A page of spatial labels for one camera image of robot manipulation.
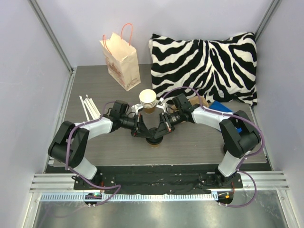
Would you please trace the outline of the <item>white wrapped straws bundle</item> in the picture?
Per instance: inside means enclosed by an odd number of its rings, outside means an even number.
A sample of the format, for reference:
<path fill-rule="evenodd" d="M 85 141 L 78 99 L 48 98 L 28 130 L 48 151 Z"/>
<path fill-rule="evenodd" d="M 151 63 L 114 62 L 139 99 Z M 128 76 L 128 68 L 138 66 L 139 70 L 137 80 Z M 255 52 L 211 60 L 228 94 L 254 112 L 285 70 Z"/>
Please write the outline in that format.
<path fill-rule="evenodd" d="M 82 108 L 85 112 L 85 117 L 87 121 L 98 119 L 101 116 L 101 113 L 97 109 L 94 101 L 92 98 L 89 98 L 88 95 L 86 95 L 85 98 L 82 96 L 79 96 Z"/>

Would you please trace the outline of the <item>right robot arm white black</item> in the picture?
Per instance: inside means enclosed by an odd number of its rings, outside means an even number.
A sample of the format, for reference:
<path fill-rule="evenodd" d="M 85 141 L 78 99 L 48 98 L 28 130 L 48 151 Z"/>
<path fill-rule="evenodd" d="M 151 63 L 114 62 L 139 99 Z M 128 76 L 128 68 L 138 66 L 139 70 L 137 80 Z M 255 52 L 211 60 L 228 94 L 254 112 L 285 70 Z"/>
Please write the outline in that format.
<path fill-rule="evenodd" d="M 160 114 L 158 128 L 153 139 L 157 140 L 174 131 L 174 126 L 184 121 L 204 124 L 221 132 L 224 141 L 225 156 L 215 169 L 214 181 L 221 188 L 228 186 L 245 158 L 259 144 L 264 146 L 261 130 L 253 124 L 245 112 L 219 112 L 198 104 L 192 105 L 184 94 L 173 98 L 178 110 Z"/>

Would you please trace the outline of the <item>cardboard cup carrier tray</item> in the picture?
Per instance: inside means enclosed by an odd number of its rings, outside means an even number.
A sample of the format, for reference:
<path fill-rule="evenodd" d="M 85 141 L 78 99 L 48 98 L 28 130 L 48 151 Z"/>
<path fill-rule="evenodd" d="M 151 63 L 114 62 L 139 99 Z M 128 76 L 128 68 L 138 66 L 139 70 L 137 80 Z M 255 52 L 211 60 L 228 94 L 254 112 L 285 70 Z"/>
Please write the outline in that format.
<path fill-rule="evenodd" d="M 169 106 L 166 110 L 168 113 L 172 114 L 177 112 L 178 117 L 183 122 L 194 123 L 192 113 L 193 111 L 200 107 L 208 107 L 208 102 L 202 96 L 195 96 L 190 99 L 187 99 L 185 95 L 178 95 L 173 98 L 173 105 Z"/>

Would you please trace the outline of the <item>black plastic cup lid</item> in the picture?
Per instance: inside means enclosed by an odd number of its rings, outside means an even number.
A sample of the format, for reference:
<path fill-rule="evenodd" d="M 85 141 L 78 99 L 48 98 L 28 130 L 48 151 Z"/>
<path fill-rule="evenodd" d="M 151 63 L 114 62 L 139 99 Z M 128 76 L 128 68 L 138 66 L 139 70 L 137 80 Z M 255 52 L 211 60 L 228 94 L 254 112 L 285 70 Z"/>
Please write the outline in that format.
<path fill-rule="evenodd" d="M 150 138 L 150 140 L 151 141 L 163 141 L 163 136 L 161 136 L 161 137 L 159 137 L 159 138 L 155 138 L 154 136 L 155 136 L 155 134 L 156 134 L 156 131 L 157 131 L 157 128 L 156 127 L 154 127 L 154 128 L 150 128 L 149 129 L 149 133 L 151 133 L 152 134 L 152 138 Z"/>

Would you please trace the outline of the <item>aluminium front rail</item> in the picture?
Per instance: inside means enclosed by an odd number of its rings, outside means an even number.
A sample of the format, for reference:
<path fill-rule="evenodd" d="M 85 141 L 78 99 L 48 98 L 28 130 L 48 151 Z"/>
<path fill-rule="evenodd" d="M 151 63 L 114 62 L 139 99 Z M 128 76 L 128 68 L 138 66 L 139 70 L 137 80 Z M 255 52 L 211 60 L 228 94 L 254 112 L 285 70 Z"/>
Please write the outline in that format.
<path fill-rule="evenodd" d="M 41 202 L 100 202 L 110 197 L 110 194 L 101 194 L 99 196 L 92 192 L 57 192 L 41 194 Z M 193 195 L 141 195 L 141 194 L 116 194 L 110 201 L 112 202 L 136 202 L 136 201 L 217 201 L 218 193 L 216 191 L 210 194 L 193 194 Z"/>

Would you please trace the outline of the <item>stack of paper cups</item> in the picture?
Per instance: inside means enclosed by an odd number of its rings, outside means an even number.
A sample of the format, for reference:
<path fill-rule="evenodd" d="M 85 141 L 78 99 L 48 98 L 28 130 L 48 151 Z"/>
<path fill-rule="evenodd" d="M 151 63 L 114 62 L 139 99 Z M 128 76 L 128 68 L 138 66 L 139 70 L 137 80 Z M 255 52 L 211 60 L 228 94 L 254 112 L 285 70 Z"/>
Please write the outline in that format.
<path fill-rule="evenodd" d="M 139 100 L 146 114 L 152 114 L 155 111 L 157 99 L 156 93 L 153 90 L 142 90 L 139 94 Z"/>

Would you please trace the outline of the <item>stack of black lids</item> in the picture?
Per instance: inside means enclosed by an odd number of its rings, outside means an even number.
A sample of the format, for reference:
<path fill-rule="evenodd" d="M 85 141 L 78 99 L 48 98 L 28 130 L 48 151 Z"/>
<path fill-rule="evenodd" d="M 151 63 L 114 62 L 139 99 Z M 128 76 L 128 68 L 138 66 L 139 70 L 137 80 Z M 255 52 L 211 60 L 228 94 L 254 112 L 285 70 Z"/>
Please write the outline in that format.
<path fill-rule="evenodd" d="M 228 150 L 227 150 L 226 146 L 224 145 L 224 146 L 223 146 L 223 153 L 226 154 L 227 151 L 228 151 Z"/>

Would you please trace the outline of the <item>blue cloth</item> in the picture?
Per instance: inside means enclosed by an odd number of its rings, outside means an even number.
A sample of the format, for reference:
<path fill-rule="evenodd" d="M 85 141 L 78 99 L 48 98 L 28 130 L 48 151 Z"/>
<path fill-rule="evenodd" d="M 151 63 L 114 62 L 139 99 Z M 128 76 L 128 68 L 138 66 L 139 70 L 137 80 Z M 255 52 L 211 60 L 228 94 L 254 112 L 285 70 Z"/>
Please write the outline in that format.
<path fill-rule="evenodd" d="M 223 105 L 222 103 L 218 101 L 214 101 L 212 104 L 209 105 L 209 109 L 220 111 L 220 112 L 230 112 L 233 113 L 231 109 Z"/>

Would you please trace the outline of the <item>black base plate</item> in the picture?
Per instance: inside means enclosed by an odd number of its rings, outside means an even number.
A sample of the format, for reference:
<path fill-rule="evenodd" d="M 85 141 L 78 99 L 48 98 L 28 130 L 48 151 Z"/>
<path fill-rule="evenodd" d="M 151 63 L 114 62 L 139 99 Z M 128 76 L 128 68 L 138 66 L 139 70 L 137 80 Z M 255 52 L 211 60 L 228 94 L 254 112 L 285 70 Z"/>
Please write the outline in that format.
<path fill-rule="evenodd" d="M 222 180 L 215 164 L 99 166 L 101 185 L 121 185 L 120 194 L 206 194 L 243 188 L 240 174 Z"/>

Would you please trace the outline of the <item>kraft paper gift bag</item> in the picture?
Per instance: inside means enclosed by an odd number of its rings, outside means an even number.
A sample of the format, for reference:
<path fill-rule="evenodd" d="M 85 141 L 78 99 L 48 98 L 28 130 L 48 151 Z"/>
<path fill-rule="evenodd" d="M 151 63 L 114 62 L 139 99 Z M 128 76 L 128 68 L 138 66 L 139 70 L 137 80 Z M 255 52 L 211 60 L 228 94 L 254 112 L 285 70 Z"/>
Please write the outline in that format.
<path fill-rule="evenodd" d="M 141 82 L 137 51 L 131 45 L 132 36 L 131 31 L 129 40 L 124 40 L 122 29 L 120 35 L 113 33 L 109 39 L 103 35 L 100 40 L 108 72 L 125 91 Z"/>

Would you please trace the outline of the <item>zebra print pillow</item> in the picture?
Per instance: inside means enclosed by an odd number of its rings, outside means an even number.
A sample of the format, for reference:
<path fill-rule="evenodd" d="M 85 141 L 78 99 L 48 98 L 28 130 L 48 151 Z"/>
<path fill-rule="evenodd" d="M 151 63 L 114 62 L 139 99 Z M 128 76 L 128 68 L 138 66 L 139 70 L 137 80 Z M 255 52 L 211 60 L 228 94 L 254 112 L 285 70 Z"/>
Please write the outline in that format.
<path fill-rule="evenodd" d="M 207 102 L 233 100 L 257 105 L 257 46 L 246 32 L 225 40 L 174 40 L 152 34 L 152 89 L 165 102 L 180 93 L 199 94 Z"/>

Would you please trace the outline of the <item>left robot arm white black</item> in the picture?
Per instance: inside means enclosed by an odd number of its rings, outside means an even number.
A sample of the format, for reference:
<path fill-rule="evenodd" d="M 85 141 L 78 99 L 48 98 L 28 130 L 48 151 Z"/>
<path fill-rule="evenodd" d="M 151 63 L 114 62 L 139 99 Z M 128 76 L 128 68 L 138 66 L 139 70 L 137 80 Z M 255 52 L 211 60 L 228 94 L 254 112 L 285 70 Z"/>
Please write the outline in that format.
<path fill-rule="evenodd" d="M 135 113 L 133 117 L 129 117 L 129 107 L 126 102 L 116 100 L 109 114 L 103 114 L 95 120 L 82 123 L 64 121 L 48 148 L 48 155 L 79 175 L 90 189 L 113 189 L 102 187 L 100 171 L 85 158 L 85 151 L 89 140 L 119 128 L 131 130 L 133 137 L 153 138 L 141 114 Z"/>

